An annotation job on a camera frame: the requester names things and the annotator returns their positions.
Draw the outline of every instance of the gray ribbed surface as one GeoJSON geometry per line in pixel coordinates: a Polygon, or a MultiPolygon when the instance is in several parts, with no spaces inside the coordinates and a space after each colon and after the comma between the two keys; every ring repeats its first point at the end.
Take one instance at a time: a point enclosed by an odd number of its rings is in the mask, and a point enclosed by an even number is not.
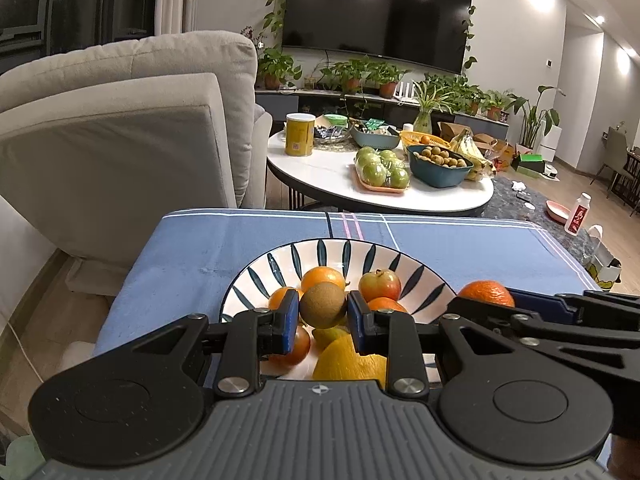
{"type": "Polygon", "coordinates": [[[384,395],[373,381],[268,381],[260,394],[221,402],[202,430],[165,457],[123,470],[58,462],[39,480],[594,480],[593,461],[561,470],[513,470],[452,443],[416,402],[384,395]]]}

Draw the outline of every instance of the plate rim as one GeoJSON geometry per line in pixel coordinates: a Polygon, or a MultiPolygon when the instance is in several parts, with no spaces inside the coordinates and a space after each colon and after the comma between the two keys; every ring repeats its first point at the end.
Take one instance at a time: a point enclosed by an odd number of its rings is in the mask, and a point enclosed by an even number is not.
{"type": "Polygon", "coordinates": [[[451,285],[449,285],[449,283],[446,282],[446,280],[444,280],[444,278],[442,276],[440,276],[435,270],[431,269],[430,266],[428,266],[427,264],[425,264],[424,262],[421,262],[420,260],[417,260],[416,258],[414,258],[413,256],[409,256],[407,253],[402,252],[399,249],[393,248],[393,247],[389,247],[387,245],[384,244],[378,244],[375,242],[369,242],[367,240],[355,240],[354,238],[342,238],[342,237],[331,237],[331,238],[327,238],[327,237],[316,237],[316,238],[304,238],[303,240],[297,240],[295,242],[288,242],[286,244],[282,244],[279,245],[277,247],[274,247],[272,249],[269,249],[268,251],[260,254],[260,256],[256,256],[253,260],[251,260],[248,264],[246,264],[231,280],[231,282],[229,283],[228,287],[226,288],[225,291],[225,295],[222,297],[222,301],[220,302],[220,312],[218,314],[218,323],[222,323],[222,314],[223,314],[223,308],[224,308],[224,304],[226,302],[226,298],[228,298],[229,293],[231,292],[232,287],[234,286],[234,283],[236,282],[236,280],[238,279],[238,277],[240,276],[240,274],[242,274],[243,272],[245,272],[252,263],[256,262],[257,260],[259,260],[261,257],[266,256],[268,253],[271,253],[272,251],[276,251],[278,249],[281,249],[283,247],[287,247],[290,246],[291,244],[299,244],[301,242],[311,242],[314,240],[343,240],[345,242],[362,242],[362,243],[367,243],[367,244],[371,244],[374,246],[378,246],[378,247],[384,247],[385,249],[390,249],[392,251],[395,251],[398,254],[402,254],[402,256],[406,256],[407,258],[412,259],[414,262],[418,262],[419,264],[421,264],[422,266],[424,266],[425,268],[429,269],[431,272],[433,272],[438,278],[440,278],[442,280],[442,283],[444,283],[446,286],[448,286],[450,288],[450,290],[457,295],[456,291],[453,289],[453,287],[451,285]]]}

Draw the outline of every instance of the television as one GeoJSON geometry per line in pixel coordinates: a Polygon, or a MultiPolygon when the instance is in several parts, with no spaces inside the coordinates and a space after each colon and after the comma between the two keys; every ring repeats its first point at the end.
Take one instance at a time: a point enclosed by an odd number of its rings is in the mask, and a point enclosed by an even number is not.
{"type": "Polygon", "coordinates": [[[287,0],[282,44],[459,73],[470,5],[471,0],[287,0]]]}

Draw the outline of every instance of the yellow basket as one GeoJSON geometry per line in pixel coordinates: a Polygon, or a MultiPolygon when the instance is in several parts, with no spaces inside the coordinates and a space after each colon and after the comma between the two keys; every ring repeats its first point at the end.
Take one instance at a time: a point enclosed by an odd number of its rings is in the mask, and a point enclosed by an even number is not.
{"type": "Polygon", "coordinates": [[[402,130],[400,132],[400,139],[402,140],[402,148],[405,153],[408,146],[418,146],[418,144],[439,146],[446,150],[451,149],[451,145],[446,140],[436,137],[435,135],[424,134],[422,132],[409,132],[407,130],[402,130]],[[428,137],[429,142],[422,142],[423,137],[428,137]]]}

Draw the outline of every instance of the yellow can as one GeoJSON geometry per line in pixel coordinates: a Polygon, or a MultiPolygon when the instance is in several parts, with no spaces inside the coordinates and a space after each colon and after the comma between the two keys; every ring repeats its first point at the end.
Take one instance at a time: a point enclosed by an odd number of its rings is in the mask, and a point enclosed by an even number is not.
{"type": "Polygon", "coordinates": [[[284,152],[292,156],[311,155],[314,148],[314,125],[312,114],[287,114],[284,152]]]}

